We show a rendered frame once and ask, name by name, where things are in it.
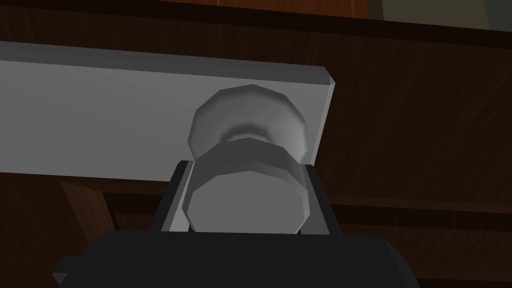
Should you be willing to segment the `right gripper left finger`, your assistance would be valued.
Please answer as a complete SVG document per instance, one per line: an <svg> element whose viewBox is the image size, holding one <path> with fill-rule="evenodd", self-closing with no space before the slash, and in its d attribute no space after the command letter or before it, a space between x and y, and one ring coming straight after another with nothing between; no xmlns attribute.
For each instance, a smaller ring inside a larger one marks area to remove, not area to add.
<svg viewBox="0 0 512 288"><path fill-rule="evenodd" d="M182 208L194 162L180 161L149 226L150 232L188 232L189 221Z"/></svg>

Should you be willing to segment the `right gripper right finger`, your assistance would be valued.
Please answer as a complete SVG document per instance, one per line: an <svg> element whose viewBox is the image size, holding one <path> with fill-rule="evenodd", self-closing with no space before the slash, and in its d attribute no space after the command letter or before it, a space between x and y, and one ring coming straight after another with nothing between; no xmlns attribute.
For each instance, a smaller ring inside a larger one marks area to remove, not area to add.
<svg viewBox="0 0 512 288"><path fill-rule="evenodd" d="M340 227L315 167L305 164L303 170L308 189L310 214L300 232L306 235L339 236Z"/></svg>

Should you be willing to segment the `grey round knob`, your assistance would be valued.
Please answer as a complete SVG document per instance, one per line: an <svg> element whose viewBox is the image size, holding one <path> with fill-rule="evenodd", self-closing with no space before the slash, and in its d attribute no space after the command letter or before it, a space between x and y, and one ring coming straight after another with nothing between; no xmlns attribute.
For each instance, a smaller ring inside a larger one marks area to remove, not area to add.
<svg viewBox="0 0 512 288"><path fill-rule="evenodd" d="M195 232L296 234L310 214L300 164L304 117L255 84L217 91L195 112L183 211Z"/></svg>

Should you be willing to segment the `grey drawer front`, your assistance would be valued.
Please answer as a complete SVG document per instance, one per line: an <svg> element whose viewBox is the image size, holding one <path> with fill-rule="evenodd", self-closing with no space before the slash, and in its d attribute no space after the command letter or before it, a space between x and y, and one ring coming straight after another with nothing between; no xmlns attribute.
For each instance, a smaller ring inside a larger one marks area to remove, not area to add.
<svg viewBox="0 0 512 288"><path fill-rule="evenodd" d="M306 120L313 164L335 81L321 66L0 41L0 173L168 181L195 111L254 84Z"/></svg>

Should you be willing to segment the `dark brown wooden cabinet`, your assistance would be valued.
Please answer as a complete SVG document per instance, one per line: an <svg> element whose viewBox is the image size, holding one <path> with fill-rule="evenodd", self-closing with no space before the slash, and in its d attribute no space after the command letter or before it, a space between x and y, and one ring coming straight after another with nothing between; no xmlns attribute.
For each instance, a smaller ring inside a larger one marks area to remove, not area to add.
<svg viewBox="0 0 512 288"><path fill-rule="evenodd" d="M315 167L423 288L512 288L512 32L159 0L0 0L0 40L323 66Z"/></svg>

